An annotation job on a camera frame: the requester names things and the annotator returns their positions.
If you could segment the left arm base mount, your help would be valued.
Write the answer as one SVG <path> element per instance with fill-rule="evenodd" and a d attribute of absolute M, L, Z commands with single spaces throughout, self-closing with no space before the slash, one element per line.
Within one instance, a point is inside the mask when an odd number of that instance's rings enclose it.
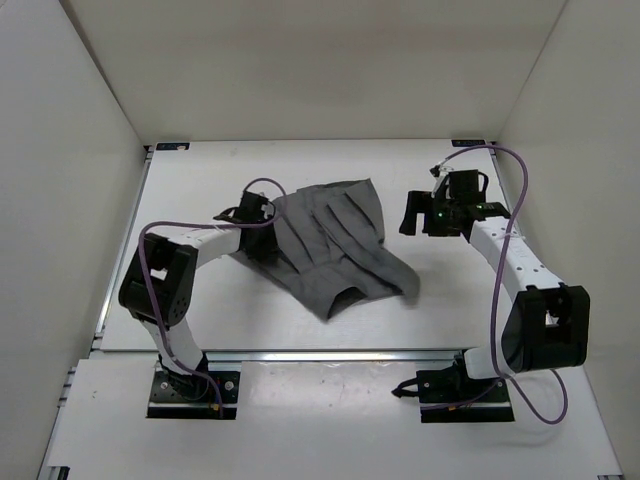
<path fill-rule="evenodd" d="M 151 383 L 146 417 L 148 419 L 232 421 L 238 411 L 241 380 L 240 362 L 208 362 L 208 376 L 216 383 L 220 396 L 208 380 L 180 375 L 157 361 Z"/>

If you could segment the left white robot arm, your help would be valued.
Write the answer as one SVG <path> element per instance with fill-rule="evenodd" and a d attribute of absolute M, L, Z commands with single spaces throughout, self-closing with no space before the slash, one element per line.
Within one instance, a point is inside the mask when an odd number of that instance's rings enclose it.
<path fill-rule="evenodd" d="M 186 319 L 197 270 L 239 252 L 270 254 L 283 213 L 282 206 L 245 190 L 238 206 L 208 223 L 155 221 L 140 231 L 118 301 L 150 334 L 161 366 L 185 397 L 197 398 L 209 385 L 205 354 Z"/>

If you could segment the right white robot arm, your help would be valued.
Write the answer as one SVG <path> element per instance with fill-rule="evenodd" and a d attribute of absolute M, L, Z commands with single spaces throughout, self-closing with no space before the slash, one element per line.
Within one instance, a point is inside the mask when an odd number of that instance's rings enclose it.
<path fill-rule="evenodd" d="M 406 236 L 464 237 L 512 302 L 505 325 L 491 333 L 491 344 L 466 351 L 463 366 L 448 376 L 449 391 L 465 401 L 483 390 L 484 379 L 576 367 L 587 357 L 589 294 L 542 264 L 513 229 L 511 212 L 487 200 L 488 184 L 478 170 L 442 173 L 433 191 L 408 193 L 399 227 Z"/>

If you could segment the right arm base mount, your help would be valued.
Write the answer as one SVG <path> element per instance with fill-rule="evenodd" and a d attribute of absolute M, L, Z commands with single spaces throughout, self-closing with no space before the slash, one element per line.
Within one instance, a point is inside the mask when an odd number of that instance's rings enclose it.
<path fill-rule="evenodd" d="M 446 368 L 417 370 L 391 394 L 396 398 L 417 398 L 421 422 L 509 423 L 515 421 L 508 388 L 497 377 L 472 379 L 464 355 L 457 353 Z"/>

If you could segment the grey pleated skirt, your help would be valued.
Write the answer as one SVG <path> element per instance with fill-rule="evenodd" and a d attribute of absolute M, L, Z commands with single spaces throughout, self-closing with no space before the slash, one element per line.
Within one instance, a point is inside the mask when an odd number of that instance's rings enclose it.
<path fill-rule="evenodd" d="M 277 248 L 265 259 L 232 257 L 328 321 L 359 301 L 419 297 L 417 272 L 384 245 L 378 193 L 369 179 L 312 185 L 275 200 Z"/>

